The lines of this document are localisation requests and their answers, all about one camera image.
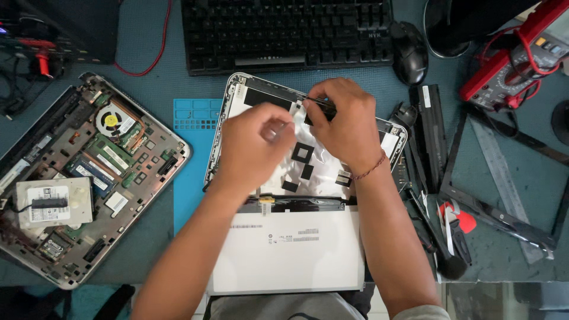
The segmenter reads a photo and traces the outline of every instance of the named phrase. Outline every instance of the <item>hand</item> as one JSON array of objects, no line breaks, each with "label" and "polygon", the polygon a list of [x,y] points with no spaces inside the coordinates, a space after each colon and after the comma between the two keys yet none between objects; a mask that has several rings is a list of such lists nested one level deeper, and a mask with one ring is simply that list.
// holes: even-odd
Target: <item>hand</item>
[{"label": "hand", "polygon": [[354,175],[371,170],[382,156],[373,96],[352,79],[339,77],[315,84],[308,97],[328,98],[337,110],[334,119],[328,122],[314,101],[306,99],[302,102],[314,124],[316,138],[330,154],[345,162]]},{"label": "hand", "polygon": [[[271,142],[260,135],[269,120],[286,123]],[[266,102],[229,118],[221,127],[220,167],[212,183],[247,195],[271,177],[295,142],[292,116],[274,104]]]}]

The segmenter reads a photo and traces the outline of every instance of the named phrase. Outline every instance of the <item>cooling fan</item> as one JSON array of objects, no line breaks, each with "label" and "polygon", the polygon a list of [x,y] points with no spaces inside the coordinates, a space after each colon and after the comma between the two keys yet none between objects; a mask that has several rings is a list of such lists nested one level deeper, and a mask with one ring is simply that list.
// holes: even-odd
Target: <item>cooling fan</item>
[{"label": "cooling fan", "polygon": [[134,119],[111,102],[97,113],[95,127],[107,137],[120,137],[135,123]]}]

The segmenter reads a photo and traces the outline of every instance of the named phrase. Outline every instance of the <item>laptop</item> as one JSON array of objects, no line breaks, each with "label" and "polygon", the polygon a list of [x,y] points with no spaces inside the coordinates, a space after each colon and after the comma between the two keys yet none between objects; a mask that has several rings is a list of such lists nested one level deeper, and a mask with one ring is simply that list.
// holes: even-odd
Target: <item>laptop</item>
[{"label": "laptop", "polygon": [[[207,287],[210,296],[360,290],[364,253],[350,168],[311,134],[306,94],[245,73],[231,75],[218,122],[263,102],[291,113],[297,143],[269,180],[253,190],[232,221]],[[316,99],[327,119],[336,114]],[[394,168],[404,127],[376,118],[381,145]],[[205,188],[215,179],[221,150],[216,128]]]},{"label": "laptop", "polygon": [[103,77],[80,80],[0,159],[0,248],[62,289],[89,278],[192,157]]}]

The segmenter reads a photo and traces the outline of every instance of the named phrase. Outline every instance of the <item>human arm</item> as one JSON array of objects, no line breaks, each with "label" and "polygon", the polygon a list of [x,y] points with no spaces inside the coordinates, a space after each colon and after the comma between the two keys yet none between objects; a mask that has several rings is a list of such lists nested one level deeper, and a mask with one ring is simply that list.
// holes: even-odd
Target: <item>human arm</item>
[{"label": "human arm", "polygon": [[[271,119],[288,123],[273,142],[261,129]],[[132,319],[189,319],[204,294],[233,216],[268,180],[295,142],[287,110],[255,106],[222,127],[220,168],[200,205],[154,266],[137,297]]]},{"label": "human arm", "polygon": [[[318,140],[353,175],[371,170],[382,156],[373,96],[343,78],[316,84],[308,96],[327,97],[337,109],[328,122],[314,101],[303,102]],[[366,260],[390,317],[415,306],[440,306],[431,267],[399,197],[389,160],[355,185]]]}]

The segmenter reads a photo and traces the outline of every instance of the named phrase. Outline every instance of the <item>braided bracelet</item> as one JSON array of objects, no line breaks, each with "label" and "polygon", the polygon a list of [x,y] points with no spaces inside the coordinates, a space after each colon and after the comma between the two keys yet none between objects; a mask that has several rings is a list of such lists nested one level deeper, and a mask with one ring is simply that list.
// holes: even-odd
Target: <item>braided bracelet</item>
[{"label": "braided bracelet", "polygon": [[368,174],[372,173],[372,171],[375,170],[377,167],[379,167],[380,164],[385,160],[385,150],[384,150],[384,149],[381,149],[381,153],[382,153],[381,158],[380,158],[380,160],[377,162],[377,164],[376,164],[375,167],[373,167],[371,170],[369,170],[368,172],[366,172],[366,173],[364,173],[364,174],[360,174],[360,175],[357,176],[357,177],[353,177],[352,180],[360,180],[360,179],[364,178],[365,176],[367,176]]}]

